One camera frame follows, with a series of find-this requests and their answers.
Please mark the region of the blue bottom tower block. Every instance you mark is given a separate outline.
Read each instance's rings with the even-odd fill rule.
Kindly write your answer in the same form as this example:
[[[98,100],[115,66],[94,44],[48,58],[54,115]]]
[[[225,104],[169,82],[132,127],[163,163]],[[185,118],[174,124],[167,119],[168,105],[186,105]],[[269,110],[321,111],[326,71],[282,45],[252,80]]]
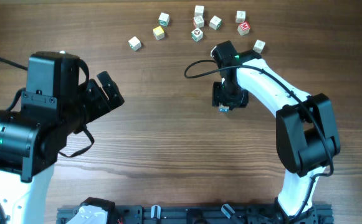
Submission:
[[[229,111],[229,107],[228,106],[224,106],[224,105],[219,105],[219,111],[222,113],[226,113]]]

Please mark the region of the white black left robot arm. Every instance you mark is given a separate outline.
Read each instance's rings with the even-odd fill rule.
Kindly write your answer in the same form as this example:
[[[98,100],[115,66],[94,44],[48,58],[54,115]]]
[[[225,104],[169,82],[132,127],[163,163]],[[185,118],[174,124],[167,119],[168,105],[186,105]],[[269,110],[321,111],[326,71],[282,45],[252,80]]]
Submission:
[[[76,55],[36,52],[26,71],[26,86],[0,110],[0,223],[42,223],[68,136],[86,133],[88,123],[124,103],[107,72],[80,81],[89,70]]]

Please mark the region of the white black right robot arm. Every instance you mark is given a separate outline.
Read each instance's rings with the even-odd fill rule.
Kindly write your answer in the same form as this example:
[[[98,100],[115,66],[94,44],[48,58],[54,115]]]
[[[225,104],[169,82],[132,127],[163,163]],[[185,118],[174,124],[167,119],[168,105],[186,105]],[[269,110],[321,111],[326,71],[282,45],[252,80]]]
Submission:
[[[230,41],[216,45],[211,57],[222,78],[213,84],[213,106],[222,112],[244,108],[254,95],[275,117],[277,155],[286,169],[277,204],[287,222],[305,218],[317,180],[333,174],[341,149],[330,99],[295,88],[261,54],[239,53]]]

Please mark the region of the plain wooden block far right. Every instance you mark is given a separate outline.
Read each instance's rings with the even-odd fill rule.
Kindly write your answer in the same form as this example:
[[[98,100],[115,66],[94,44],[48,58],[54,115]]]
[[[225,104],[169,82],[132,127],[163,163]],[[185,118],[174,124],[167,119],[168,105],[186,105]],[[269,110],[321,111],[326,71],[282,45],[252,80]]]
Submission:
[[[262,40],[256,40],[253,50],[259,54],[262,53],[263,49],[265,47],[265,42]]]

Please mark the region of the plain wooden block far left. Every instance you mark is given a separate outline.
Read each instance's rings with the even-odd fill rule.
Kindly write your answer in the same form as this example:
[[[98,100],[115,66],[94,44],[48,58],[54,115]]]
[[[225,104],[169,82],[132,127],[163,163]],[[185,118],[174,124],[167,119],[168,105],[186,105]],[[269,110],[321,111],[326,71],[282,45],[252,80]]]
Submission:
[[[141,41],[136,36],[132,37],[128,43],[134,51],[137,51],[141,47]]]

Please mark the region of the green ball picture block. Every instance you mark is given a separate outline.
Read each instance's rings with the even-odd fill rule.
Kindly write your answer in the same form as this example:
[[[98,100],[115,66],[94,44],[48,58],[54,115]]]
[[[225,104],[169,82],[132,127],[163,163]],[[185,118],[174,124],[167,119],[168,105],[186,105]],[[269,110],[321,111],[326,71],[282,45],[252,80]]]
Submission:
[[[191,32],[191,37],[195,42],[199,42],[203,38],[204,34],[203,31],[200,28],[195,28]]]

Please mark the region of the red M wooden block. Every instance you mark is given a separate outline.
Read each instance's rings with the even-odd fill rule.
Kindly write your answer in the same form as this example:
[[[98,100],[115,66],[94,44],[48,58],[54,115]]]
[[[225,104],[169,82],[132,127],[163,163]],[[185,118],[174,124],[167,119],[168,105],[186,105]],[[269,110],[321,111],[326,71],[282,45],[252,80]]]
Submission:
[[[251,29],[251,26],[247,21],[240,23],[237,27],[237,31],[240,35],[248,34],[250,29]]]

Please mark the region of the green edged wooden block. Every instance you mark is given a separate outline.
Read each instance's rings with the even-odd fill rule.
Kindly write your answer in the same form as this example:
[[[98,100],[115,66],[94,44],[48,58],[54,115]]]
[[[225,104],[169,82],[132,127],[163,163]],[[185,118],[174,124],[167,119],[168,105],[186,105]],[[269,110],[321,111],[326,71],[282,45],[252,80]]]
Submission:
[[[222,24],[222,19],[217,16],[213,16],[209,22],[209,26],[214,30],[218,30],[221,24]]]

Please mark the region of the red side wooden block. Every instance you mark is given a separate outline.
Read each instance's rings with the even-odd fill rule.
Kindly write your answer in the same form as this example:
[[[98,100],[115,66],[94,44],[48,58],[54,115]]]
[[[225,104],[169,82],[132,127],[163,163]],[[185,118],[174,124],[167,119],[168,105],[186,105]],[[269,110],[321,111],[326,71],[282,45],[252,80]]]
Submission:
[[[202,28],[204,26],[203,16],[193,17],[193,24],[195,28]]]

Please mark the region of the plain wooden block upper right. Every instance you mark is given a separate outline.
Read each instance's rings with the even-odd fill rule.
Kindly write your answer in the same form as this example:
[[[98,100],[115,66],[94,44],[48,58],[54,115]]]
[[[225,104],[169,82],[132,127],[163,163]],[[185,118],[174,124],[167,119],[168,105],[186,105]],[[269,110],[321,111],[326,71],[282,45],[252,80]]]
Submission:
[[[246,12],[245,11],[237,11],[236,12],[236,23],[241,24],[245,22]]]

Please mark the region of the yellow top wooden block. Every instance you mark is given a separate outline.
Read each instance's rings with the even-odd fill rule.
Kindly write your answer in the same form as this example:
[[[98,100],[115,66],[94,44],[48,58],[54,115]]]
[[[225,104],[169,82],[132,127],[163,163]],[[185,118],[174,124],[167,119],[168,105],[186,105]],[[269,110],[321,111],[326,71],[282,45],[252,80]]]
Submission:
[[[165,37],[164,29],[161,26],[155,27],[153,29],[153,35],[156,38],[156,40],[161,40]]]

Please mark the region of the plain wooden block top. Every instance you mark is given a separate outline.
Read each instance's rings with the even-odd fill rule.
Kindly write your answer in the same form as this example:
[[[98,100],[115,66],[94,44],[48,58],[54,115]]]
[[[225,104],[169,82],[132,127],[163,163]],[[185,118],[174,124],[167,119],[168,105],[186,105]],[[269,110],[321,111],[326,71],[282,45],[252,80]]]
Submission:
[[[195,5],[194,16],[203,16],[204,15],[204,6]]]

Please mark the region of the green side wooden block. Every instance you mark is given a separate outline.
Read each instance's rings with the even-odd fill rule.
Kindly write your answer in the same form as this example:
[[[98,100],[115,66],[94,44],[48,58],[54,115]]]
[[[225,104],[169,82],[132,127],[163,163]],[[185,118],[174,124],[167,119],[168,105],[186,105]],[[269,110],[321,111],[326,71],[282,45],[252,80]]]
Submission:
[[[167,27],[170,21],[169,14],[162,12],[158,18],[158,21],[161,26]]]

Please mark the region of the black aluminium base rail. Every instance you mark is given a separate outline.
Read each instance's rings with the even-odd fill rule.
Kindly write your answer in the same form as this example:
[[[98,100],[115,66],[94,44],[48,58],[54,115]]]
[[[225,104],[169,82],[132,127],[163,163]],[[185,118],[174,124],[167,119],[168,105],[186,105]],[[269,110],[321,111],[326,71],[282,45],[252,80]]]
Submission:
[[[89,197],[80,205],[57,210],[57,223],[288,223],[276,203],[198,207],[116,205]]]

